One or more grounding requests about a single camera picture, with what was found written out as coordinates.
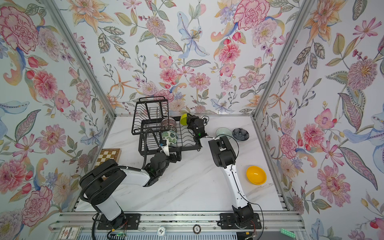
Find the lime green bowl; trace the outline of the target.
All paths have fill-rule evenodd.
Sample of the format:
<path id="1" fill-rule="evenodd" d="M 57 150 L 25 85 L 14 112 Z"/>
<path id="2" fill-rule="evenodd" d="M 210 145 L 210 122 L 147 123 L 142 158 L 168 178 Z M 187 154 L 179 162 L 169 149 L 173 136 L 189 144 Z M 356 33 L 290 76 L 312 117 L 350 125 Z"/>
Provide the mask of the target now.
<path id="1" fill-rule="evenodd" d="M 189 122 L 189 116 L 190 114 L 189 113 L 185 113 L 183 114 L 181 117 L 180 117 L 180 124 L 182 126 L 187 126 L 188 125 L 188 122 Z"/>

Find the green leaf pattern bowl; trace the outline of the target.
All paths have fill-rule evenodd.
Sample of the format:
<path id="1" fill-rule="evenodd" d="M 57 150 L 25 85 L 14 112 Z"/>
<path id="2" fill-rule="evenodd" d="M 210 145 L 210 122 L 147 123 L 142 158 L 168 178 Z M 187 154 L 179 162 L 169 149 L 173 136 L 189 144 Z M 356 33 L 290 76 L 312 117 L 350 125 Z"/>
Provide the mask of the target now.
<path id="1" fill-rule="evenodd" d="M 162 139 L 168 142 L 170 146 L 176 146 L 178 138 L 178 134 L 173 130 L 162 132 Z"/>

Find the pink striped bowl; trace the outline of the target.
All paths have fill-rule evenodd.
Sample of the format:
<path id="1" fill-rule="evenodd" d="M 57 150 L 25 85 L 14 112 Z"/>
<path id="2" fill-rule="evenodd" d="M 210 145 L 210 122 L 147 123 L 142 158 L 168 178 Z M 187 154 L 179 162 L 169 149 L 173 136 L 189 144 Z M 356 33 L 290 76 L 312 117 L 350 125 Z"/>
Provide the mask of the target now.
<path id="1" fill-rule="evenodd" d="M 165 128 L 165 126 L 169 126 L 169 125 L 177 127 L 177 122 L 173 118 L 164 118 L 161 122 L 161 127 Z"/>

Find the black wire dish rack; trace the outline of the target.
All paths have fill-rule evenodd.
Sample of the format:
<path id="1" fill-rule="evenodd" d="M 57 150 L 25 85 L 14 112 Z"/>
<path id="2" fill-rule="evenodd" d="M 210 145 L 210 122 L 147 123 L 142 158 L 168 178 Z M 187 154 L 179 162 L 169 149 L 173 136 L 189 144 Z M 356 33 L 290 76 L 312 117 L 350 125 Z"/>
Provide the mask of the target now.
<path id="1" fill-rule="evenodd" d="M 176 142 L 170 143 L 170 152 L 177 148 L 182 151 L 199 151 L 201 143 L 193 136 L 193 132 L 181 124 L 181 117 L 169 115 L 169 102 L 165 97 L 144 97 L 136 102 L 132 134 L 138 135 L 139 153 L 141 156 L 153 155 L 165 145 L 166 134 L 176 133 Z"/>

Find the black white patterned bowl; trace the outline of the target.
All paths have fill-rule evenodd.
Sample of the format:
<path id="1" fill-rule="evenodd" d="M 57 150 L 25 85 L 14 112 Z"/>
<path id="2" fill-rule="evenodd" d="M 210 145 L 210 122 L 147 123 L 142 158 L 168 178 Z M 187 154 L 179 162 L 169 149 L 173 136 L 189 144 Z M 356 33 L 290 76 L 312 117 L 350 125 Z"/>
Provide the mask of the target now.
<path id="1" fill-rule="evenodd" d="M 172 131 L 172 132 L 174 132 L 174 133 L 177 133 L 177 132 L 178 132 L 177 127 L 172 126 L 172 125 L 165 126 L 165 130 L 166 130 L 166 131 Z"/>

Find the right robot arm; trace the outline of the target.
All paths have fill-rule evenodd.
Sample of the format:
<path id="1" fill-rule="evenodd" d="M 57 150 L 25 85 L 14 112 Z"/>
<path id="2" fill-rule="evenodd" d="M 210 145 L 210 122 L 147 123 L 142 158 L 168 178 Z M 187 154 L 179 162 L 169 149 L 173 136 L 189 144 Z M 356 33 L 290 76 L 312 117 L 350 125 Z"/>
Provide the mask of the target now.
<path id="1" fill-rule="evenodd" d="M 250 201 L 245 197 L 237 171 L 237 158 L 239 153 L 233 149 L 230 139 L 232 136 L 219 134 L 215 137 L 209 136 L 205 131 L 208 123 L 207 118 L 186 114 L 186 126 L 193 132 L 194 139 L 199 141 L 209 138 L 210 151 L 215 165 L 222 171 L 226 178 L 228 187 L 232 193 L 232 209 L 235 225 L 244 229 L 246 225 L 254 220 L 254 210 Z"/>

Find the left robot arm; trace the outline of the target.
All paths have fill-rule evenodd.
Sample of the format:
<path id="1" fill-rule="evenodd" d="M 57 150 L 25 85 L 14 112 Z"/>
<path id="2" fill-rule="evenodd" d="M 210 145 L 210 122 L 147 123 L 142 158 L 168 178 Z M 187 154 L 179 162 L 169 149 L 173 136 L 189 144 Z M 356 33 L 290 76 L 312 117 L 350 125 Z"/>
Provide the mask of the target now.
<path id="1" fill-rule="evenodd" d="M 108 221 L 121 222 L 124 212 L 113 197 L 115 190 L 120 185 L 150 187 L 159 180 L 170 163 L 177 163 L 181 159 L 180 148 L 174 153 L 156 153 L 144 169 L 120 166 L 115 160 L 109 159 L 81 178 L 80 198 L 91 204 Z"/>

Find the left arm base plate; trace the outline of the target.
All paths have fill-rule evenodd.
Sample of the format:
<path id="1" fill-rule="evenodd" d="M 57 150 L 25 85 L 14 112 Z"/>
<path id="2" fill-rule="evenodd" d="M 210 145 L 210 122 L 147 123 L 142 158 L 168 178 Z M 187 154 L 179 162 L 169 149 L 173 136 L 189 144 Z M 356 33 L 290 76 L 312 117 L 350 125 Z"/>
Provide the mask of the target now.
<path id="1" fill-rule="evenodd" d="M 114 220 L 108 220 L 104 214 L 101 215 L 97 230 L 138 230 L 140 214 L 120 214 Z"/>

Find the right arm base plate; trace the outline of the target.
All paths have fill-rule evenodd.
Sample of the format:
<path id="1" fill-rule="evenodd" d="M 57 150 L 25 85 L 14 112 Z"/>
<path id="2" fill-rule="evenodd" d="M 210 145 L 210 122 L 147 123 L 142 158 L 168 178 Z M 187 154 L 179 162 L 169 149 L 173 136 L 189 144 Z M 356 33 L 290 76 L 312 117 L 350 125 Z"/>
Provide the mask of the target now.
<path id="1" fill-rule="evenodd" d="M 220 213 L 220 219 L 217 221 L 217 226 L 222 230 L 261 230 L 262 221 L 257 213 L 248 220 L 239 220 L 234 213 Z"/>

